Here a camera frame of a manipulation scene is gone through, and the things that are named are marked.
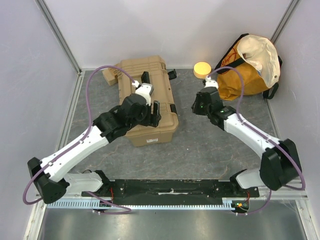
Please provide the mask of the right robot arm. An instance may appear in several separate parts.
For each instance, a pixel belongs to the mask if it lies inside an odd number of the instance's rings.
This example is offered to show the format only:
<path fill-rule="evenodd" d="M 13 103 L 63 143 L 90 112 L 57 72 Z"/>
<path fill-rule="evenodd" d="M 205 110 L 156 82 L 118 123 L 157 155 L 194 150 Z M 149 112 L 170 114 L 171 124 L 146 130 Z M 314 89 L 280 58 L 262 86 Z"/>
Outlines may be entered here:
<path fill-rule="evenodd" d="M 280 140 L 256 128 L 231 106 L 225 106 L 215 87 L 205 87 L 196 94 L 191 107 L 196 115 L 207 116 L 221 130 L 235 136 L 260 158 L 260 167 L 235 173 L 229 191 L 235 197 L 247 189 L 266 186 L 272 191 L 288 186 L 299 177 L 302 167 L 295 143 Z"/>

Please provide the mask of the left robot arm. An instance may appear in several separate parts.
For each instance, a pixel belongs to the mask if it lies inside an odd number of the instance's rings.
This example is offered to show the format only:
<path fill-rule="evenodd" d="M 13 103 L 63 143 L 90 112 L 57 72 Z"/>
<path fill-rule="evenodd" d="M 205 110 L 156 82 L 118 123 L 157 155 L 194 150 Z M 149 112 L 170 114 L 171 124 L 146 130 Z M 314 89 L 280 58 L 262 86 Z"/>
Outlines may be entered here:
<path fill-rule="evenodd" d="M 145 97 L 136 93 L 127 96 L 121 105 L 101 113 L 84 133 L 56 153 L 43 159 L 33 157 L 27 162 L 31 179 L 23 192 L 23 202 L 31 204 L 27 201 L 27 192 L 31 185 L 36 187 L 44 203 L 56 202 L 71 186 L 65 180 L 65 175 L 75 165 L 96 150 L 126 135 L 135 126 L 155 128 L 160 119 L 159 101 L 148 103 Z"/>

